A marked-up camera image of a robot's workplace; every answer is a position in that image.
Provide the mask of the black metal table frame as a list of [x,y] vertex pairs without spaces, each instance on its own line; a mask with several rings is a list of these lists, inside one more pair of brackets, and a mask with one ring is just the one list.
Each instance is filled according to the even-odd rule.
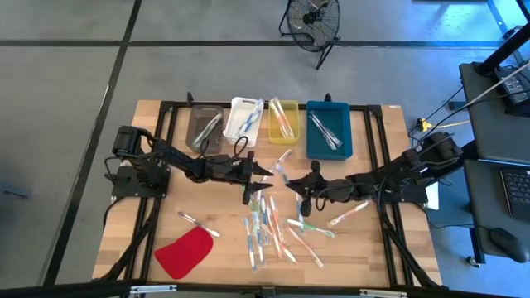
[[[350,110],[354,154],[345,161],[320,161],[322,175],[328,180],[382,166],[383,160],[398,157],[409,144],[401,107],[382,106],[379,118],[365,106],[359,107]],[[301,139],[294,144],[284,164],[289,178],[300,178],[310,170],[311,162],[306,159],[305,117],[306,111],[300,111]],[[257,144],[250,150],[255,151],[259,165],[269,168],[287,150],[287,145],[270,143],[267,119],[266,111]],[[391,286],[383,232],[374,203],[331,228],[335,238],[313,231],[300,236],[316,252],[324,268],[320,269],[307,249],[286,231],[285,245],[297,264],[289,262],[287,257],[278,258],[271,240],[272,243],[264,248],[265,266],[253,272],[242,220],[247,216],[252,227],[251,209],[242,204],[239,186],[214,182],[196,184],[172,168],[168,191],[166,198],[161,200],[152,252],[147,254],[150,257],[147,273],[142,272],[142,264],[149,239],[143,241],[137,251],[131,278],[147,274],[148,282],[176,283],[182,291],[203,287],[208,291],[232,291],[234,288],[234,291],[244,292],[265,291],[264,296],[271,296],[272,290],[276,295],[287,292],[317,294],[354,287]],[[107,273],[131,242],[139,204],[140,199],[128,198],[109,211],[93,278]],[[441,274],[425,213],[414,204],[400,204],[399,209],[408,249],[426,274],[440,285]],[[220,232],[221,236],[213,241],[213,248],[203,261],[185,277],[174,280],[163,270],[153,252],[193,229],[190,222],[177,214],[179,210]]]

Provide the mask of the yellow plastic bin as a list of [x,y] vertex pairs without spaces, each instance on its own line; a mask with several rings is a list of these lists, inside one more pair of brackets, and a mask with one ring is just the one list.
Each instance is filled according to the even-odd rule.
[[268,135],[274,144],[294,144],[300,136],[299,104],[294,100],[271,99],[268,105]]

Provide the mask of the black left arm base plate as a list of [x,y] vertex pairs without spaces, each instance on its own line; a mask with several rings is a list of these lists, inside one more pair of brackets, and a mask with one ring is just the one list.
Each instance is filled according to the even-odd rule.
[[134,167],[121,166],[114,179],[112,196],[163,198],[167,194],[170,175],[169,168],[161,168],[157,170],[157,180],[148,182],[138,178],[138,172]]

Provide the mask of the grey desk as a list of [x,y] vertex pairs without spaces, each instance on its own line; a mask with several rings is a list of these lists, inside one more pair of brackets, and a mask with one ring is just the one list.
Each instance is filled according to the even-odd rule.
[[530,166],[530,118],[506,114],[504,101],[492,79],[475,72],[472,64],[459,66],[480,159]]
[[472,226],[470,236],[473,257],[484,264],[487,255],[508,257],[490,241],[489,230],[503,228],[530,249],[530,223],[513,218],[501,181],[502,168],[530,168],[488,161],[464,161],[465,181],[470,198]]

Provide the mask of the white plastic bin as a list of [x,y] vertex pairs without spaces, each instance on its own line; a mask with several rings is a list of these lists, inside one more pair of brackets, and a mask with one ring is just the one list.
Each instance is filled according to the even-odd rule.
[[[232,99],[228,120],[225,129],[223,130],[223,135],[229,144],[234,145],[239,139],[239,137],[236,137],[237,131],[243,121],[246,120],[248,115],[253,111],[257,101],[258,99],[241,97],[235,97]],[[253,123],[251,129],[242,135],[248,138],[248,147],[254,147],[256,145],[262,115],[263,112],[261,112],[260,117]]]

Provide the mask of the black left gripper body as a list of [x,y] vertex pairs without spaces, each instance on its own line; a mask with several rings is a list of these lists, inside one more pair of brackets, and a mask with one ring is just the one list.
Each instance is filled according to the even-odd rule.
[[251,177],[253,175],[254,152],[246,157],[229,155],[209,156],[205,159],[206,170],[211,180],[243,187],[243,204],[248,205],[251,197]]

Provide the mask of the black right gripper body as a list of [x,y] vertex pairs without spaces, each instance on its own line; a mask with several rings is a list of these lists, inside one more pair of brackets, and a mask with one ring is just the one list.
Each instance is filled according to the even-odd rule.
[[320,163],[311,162],[311,172],[300,183],[301,187],[301,215],[311,214],[314,199],[317,209],[321,211],[326,202],[347,203],[365,195],[365,183],[349,179],[326,180],[320,173]]

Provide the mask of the teal blue plastic bin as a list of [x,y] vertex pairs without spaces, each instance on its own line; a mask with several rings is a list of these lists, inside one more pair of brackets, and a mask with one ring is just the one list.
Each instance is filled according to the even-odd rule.
[[[331,150],[320,129],[310,119],[314,112],[325,127],[329,128],[342,145]],[[309,101],[306,104],[306,156],[313,160],[344,161],[353,155],[349,105],[325,101]]]

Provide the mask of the black floor fan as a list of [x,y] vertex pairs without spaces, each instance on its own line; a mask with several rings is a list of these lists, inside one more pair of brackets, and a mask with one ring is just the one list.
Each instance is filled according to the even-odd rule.
[[303,50],[320,53],[319,70],[340,40],[340,19],[340,0],[287,0],[278,31]]

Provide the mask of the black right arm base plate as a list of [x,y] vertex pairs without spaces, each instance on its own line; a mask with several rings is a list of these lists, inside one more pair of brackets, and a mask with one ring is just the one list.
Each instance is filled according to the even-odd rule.
[[374,191],[375,198],[380,198],[387,204],[427,202],[426,187],[417,185],[414,180],[404,179],[397,183],[395,180],[386,179]]

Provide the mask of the black laptop keyboard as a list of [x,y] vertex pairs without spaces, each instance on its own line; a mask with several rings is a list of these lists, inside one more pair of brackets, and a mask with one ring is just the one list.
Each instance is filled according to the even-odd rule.
[[502,168],[500,176],[509,214],[530,223],[530,168]]

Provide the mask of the red cloth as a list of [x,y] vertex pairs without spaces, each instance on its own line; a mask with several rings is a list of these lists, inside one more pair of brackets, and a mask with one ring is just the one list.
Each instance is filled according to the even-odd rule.
[[212,236],[195,227],[175,242],[157,249],[154,256],[169,277],[180,280],[208,256],[213,245]]

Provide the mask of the black computer mouse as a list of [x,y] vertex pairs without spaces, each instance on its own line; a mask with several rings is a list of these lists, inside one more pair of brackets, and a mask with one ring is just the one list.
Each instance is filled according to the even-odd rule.
[[489,230],[489,238],[494,246],[515,262],[525,263],[530,261],[530,249],[507,230],[492,228]]

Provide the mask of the black metal pole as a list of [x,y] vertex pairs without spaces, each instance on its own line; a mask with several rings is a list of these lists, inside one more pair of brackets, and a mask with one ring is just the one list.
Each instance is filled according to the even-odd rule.
[[492,55],[482,63],[475,66],[478,75],[489,75],[497,66],[504,62],[530,40],[530,22],[527,22],[521,29],[510,36]]

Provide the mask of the black power device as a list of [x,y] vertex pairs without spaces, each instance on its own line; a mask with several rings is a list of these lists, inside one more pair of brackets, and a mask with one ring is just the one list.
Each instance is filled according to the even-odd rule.
[[506,79],[497,90],[506,114],[530,118],[530,74],[527,70]]

